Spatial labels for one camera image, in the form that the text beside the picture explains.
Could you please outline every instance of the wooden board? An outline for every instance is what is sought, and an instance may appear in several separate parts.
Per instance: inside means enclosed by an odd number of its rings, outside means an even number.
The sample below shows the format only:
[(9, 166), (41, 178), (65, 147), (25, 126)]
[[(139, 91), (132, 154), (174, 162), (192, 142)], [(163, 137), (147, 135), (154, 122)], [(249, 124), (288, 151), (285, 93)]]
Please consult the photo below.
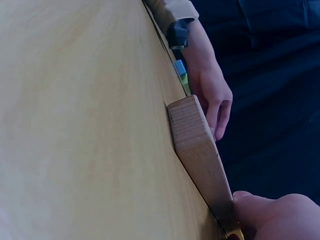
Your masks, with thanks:
[(237, 229), (233, 197), (214, 138), (197, 96), (170, 104), (175, 150), (204, 200), (227, 232)]
[(217, 240), (140, 0), (0, 3), (0, 239)]

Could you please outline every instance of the wrist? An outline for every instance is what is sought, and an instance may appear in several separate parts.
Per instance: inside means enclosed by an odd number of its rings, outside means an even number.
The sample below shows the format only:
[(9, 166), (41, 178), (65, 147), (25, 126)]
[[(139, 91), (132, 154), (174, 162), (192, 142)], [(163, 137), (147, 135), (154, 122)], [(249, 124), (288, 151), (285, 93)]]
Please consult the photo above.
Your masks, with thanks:
[(199, 20), (189, 24), (188, 47), (181, 50), (188, 68), (212, 68), (219, 66), (215, 51)]

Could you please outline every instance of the green object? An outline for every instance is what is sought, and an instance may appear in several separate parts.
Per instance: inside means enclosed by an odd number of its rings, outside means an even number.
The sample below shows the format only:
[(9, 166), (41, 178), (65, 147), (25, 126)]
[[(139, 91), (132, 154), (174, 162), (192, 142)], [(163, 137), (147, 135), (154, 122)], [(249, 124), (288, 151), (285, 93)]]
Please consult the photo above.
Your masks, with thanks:
[(190, 96), (191, 95), (191, 91), (190, 91), (190, 87), (189, 87), (189, 81), (188, 81), (188, 74), (183, 74), (180, 76), (181, 77), (181, 84), (184, 88), (185, 93)]
[(187, 96), (191, 95), (190, 87), (189, 87), (189, 81), (188, 81), (188, 74), (186, 71), (186, 68), (181, 60), (177, 60), (174, 62), (175, 69), (180, 76), (181, 79), (181, 85), (184, 89), (184, 92)]

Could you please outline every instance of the beige sleeve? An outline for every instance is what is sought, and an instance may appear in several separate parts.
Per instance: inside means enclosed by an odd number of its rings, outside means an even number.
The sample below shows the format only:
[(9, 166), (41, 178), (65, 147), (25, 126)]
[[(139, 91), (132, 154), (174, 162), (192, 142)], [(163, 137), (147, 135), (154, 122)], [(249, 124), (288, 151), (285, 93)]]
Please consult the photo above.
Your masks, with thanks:
[(164, 35), (171, 23), (186, 18), (197, 19), (199, 14), (189, 0), (144, 0)]

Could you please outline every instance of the dark pants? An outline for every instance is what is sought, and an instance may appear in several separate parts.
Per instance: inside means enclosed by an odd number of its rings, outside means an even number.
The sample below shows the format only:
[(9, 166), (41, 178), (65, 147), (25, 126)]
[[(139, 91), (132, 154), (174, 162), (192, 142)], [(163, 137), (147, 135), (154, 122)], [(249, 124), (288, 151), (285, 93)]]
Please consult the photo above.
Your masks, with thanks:
[(217, 143), (231, 189), (320, 204), (320, 1), (192, 2), (234, 95)]

